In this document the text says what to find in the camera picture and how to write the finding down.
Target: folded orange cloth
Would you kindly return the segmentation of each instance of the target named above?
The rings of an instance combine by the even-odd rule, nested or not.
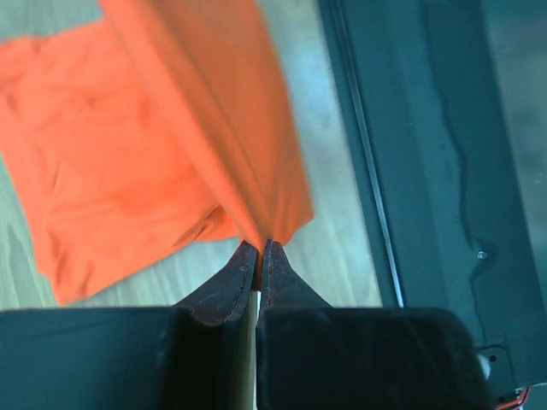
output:
[[[57,300],[193,241],[288,242],[312,208],[254,2],[101,4],[105,20],[0,44],[0,151]]]

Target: cloth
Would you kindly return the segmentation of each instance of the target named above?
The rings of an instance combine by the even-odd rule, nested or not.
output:
[[[252,0],[102,0],[105,19],[0,44],[0,151],[59,302],[191,242],[287,243],[313,216]]]

